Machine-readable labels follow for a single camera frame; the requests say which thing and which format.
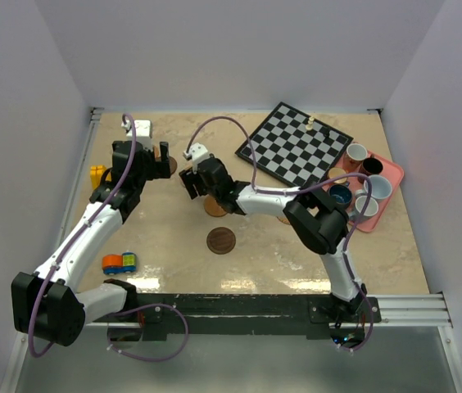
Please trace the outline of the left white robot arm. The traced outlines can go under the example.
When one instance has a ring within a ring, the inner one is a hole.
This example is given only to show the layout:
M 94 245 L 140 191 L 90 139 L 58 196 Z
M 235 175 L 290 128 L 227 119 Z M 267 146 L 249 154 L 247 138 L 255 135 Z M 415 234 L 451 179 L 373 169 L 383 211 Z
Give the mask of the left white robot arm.
M 17 331 L 50 344 L 69 346 L 84 325 L 108 314 L 129 321 L 138 313 L 136 289 L 109 279 L 78 292 L 79 283 L 103 244 L 125 223 L 140 202 L 146 182 L 169 178 L 169 145 L 146 150 L 140 142 L 115 141 L 112 165 L 93 190 L 79 223 L 33 273 L 18 273 L 11 283 Z

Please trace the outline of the light wooden coaster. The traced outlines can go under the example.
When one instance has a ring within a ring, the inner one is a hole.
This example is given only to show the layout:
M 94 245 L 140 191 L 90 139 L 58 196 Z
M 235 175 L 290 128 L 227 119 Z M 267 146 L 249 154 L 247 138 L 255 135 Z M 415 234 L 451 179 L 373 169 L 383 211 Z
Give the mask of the light wooden coaster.
M 227 212 L 217 203 L 212 196 L 207 196 L 203 202 L 205 212 L 211 217 L 223 217 Z

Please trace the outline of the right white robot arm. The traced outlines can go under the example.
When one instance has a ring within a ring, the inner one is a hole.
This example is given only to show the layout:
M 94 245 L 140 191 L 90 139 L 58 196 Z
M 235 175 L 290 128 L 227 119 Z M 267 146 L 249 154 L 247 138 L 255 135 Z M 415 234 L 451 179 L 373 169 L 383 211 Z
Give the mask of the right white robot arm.
M 213 156 L 179 176 L 192 199 L 211 196 L 228 214 L 285 217 L 301 243 L 320 256 L 331 284 L 333 313 L 345 322 L 362 313 L 367 292 L 348 249 L 348 214 L 320 185 L 254 188 L 234 180 Z

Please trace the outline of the dark walnut coaster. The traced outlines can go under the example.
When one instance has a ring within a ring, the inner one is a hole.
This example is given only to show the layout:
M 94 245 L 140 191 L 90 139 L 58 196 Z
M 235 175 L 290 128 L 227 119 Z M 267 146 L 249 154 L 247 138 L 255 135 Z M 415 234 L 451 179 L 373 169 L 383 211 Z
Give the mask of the dark walnut coaster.
M 228 254 L 236 245 L 236 237 L 229 228 L 214 228 L 207 234 L 206 245 L 211 252 L 217 255 Z
M 154 151 L 154 156 L 155 156 L 155 162 L 161 162 L 161 151 L 159 147 L 154 146 L 153 151 Z M 177 170 L 178 165 L 177 165 L 177 161 L 172 156 L 169 158 L 169 165 L 170 165 L 170 174 L 173 175 L 174 172 Z

